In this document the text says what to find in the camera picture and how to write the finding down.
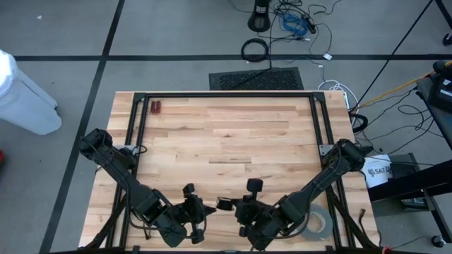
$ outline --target black floor mat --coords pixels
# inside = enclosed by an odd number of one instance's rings
[[[209,74],[210,90],[304,90],[298,67]]]

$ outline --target white trash can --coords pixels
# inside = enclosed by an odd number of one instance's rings
[[[56,107],[57,102],[18,69],[13,56],[0,50],[0,119],[46,135],[61,127]]]

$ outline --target roll of tape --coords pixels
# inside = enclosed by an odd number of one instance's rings
[[[300,234],[303,238],[310,241],[322,241],[328,238],[333,232],[333,220],[331,219],[328,210],[321,207],[320,205],[311,204],[310,218],[319,218],[321,225],[320,229],[317,231],[312,231],[308,227]]]

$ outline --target butcher block tabletop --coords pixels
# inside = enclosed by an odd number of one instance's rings
[[[263,180],[258,200],[273,204],[283,195],[299,191],[321,170],[308,98],[158,98],[159,92],[149,93],[155,94],[152,101],[160,101],[161,107],[159,114],[151,114],[151,103],[146,110],[143,145],[148,151],[140,156],[137,179],[161,191],[173,204],[183,202],[182,188],[194,183],[204,204],[215,207],[217,197],[240,198],[248,194],[246,181],[250,178]],[[124,144],[133,95],[134,92],[117,92],[114,98],[107,127],[114,144]],[[354,142],[342,92],[327,91],[325,97],[334,140],[347,138]],[[142,106],[138,105],[132,144],[136,143]],[[320,104],[316,108],[323,139],[327,140]],[[364,177],[358,172],[347,173],[343,185],[351,216],[357,222],[360,210],[366,210],[364,229],[378,244]],[[92,241],[109,218],[116,186],[104,170],[96,173],[79,246]],[[327,209],[326,194],[322,193],[314,203]],[[142,225],[136,218],[133,220]],[[239,236],[240,225],[234,212],[218,210],[207,220],[202,243],[192,245],[187,239],[177,248],[168,247],[158,231],[152,231],[151,239],[146,240],[143,230],[129,226],[126,249],[140,246],[141,250],[250,250],[248,240]],[[346,246],[339,214],[338,223],[342,245]],[[121,225],[122,217],[117,222],[113,246],[119,245]],[[311,217],[310,229],[316,231],[320,225],[318,219]],[[332,235],[315,241],[302,236],[274,240],[266,250],[325,250],[325,246],[334,246]]]

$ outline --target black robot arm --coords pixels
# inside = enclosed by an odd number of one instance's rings
[[[184,202],[173,205],[158,190],[140,184],[128,169],[136,167],[136,157],[128,148],[118,150],[112,146],[112,137],[107,131],[95,129],[87,134],[79,145],[80,153],[102,166],[105,171],[126,191],[126,209],[131,208],[148,227],[154,226],[170,247],[178,246],[185,238],[193,244],[204,240],[204,230],[197,227],[215,208],[203,205],[203,200],[194,195],[194,185],[183,189]],[[186,235],[184,224],[191,223],[193,232]]]
[[[246,188],[251,191],[251,195],[240,199],[219,198],[217,208],[232,210],[232,206],[235,206],[235,217],[243,225],[239,235],[247,237],[256,250],[265,250],[274,239],[294,236],[291,233],[307,223],[305,219],[311,202],[343,174],[359,171],[364,165],[364,155],[349,140],[339,140],[321,163],[324,170],[303,189],[283,196],[274,205],[256,200],[257,192],[262,191],[263,182],[261,179],[249,179]]]

